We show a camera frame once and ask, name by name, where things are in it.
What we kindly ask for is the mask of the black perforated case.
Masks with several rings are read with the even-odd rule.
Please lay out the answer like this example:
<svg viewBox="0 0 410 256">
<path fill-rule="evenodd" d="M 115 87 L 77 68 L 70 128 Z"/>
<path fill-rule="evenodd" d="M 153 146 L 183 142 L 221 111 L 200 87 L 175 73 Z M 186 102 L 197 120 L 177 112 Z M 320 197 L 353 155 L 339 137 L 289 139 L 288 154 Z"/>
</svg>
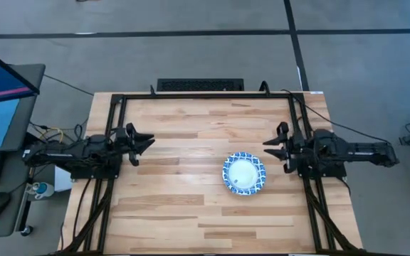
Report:
<svg viewBox="0 0 410 256">
<path fill-rule="evenodd" d="M 244 91 L 243 79 L 172 78 L 158 79 L 159 92 Z"/>
</svg>

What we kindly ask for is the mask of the white box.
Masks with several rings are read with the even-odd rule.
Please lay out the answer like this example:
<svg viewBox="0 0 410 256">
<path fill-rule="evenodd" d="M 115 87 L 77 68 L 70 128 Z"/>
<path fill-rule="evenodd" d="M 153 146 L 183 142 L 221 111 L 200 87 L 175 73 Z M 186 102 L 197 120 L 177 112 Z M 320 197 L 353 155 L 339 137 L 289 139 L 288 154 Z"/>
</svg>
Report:
<svg viewBox="0 0 410 256">
<path fill-rule="evenodd" d="M 63 192 L 69 191 L 73 187 L 74 181 L 71 178 L 70 172 L 55 166 L 54 168 L 55 175 L 54 175 L 54 191 L 55 192 Z"/>
</svg>

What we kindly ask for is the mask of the blue patterned paper bowl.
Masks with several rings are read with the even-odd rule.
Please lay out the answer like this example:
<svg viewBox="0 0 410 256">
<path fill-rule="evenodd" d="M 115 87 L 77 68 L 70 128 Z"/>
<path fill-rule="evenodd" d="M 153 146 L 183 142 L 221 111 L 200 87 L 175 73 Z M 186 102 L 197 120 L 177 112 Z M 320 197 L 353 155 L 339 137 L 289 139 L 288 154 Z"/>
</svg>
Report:
<svg viewBox="0 0 410 256">
<path fill-rule="evenodd" d="M 252 196 L 264 187 L 267 172 L 257 156 L 240 151 L 228 156 L 224 161 L 222 179 L 225 187 L 233 194 Z"/>
</svg>

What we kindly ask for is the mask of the grey computer desk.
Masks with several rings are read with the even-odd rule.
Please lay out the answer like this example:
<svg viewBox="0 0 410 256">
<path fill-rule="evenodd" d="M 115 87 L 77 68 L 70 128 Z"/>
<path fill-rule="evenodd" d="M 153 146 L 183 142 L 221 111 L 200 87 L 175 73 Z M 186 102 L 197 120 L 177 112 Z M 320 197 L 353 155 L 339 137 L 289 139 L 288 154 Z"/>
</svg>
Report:
<svg viewBox="0 0 410 256">
<path fill-rule="evenodd" d="M 26 181 L 30 168 L 22 161 L 25 141 L 34 135 L 26 132 L 21 148 L 16 151 L 0 151 L 2 168 L 0 175 L 0 192 L 11 194 L 11 201 L 0 215 L 0 237 L 21 232 L 26 224 L 30 203 L 25 194 Z"/>
</svg>

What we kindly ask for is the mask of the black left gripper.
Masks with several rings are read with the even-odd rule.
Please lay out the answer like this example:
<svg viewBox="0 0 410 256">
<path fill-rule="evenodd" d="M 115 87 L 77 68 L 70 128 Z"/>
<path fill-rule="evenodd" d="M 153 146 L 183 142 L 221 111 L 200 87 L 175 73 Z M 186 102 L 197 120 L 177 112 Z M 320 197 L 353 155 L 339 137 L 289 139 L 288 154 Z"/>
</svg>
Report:
<svg viewBox="0 0 410 256">
<path fill-rule="evenodd" d="M 130 138 L 134 141 L 143 141 L 135 142 L 133 148 L 130 146 Z M 139 160 L 137 155 L 141 155 L 146 151 L 155 140 L 153 139 L 153 134 L 143 134 L 139 133 L 133 123 L 126 124 L 126 129 L 124 127 L 115 128 L 115 139 L 114 139 L 114 148 L 118 154 L 128 154 L 130 158 L 130 163 L 133 166 L 138 166 Z"/>
</svg>

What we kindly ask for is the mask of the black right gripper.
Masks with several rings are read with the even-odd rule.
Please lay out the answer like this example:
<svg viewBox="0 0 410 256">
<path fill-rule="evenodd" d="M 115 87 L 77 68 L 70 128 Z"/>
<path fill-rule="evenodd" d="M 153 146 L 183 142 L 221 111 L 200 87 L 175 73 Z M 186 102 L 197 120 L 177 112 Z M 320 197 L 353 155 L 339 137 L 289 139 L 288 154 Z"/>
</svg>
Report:
<svg viewBox="0 0 410 256">
<path fill-rule="evenodd" d="M 283 169 L 286 174 L 290 173 L 291 169 L 298 167 L 298 159 L 305 158 L 307 155 L 307 140 L 301 133 L 294 133 L 288 139 L 289 127 L 287 122 L 281 122 L 276 128 L 277 137 L 263 142 L 263 145 L 279 145 L 288 140 L 286 149 L 265 149 L 264 152 L 274 156 L 280 161 L 284 161 Z"/>
</svg>

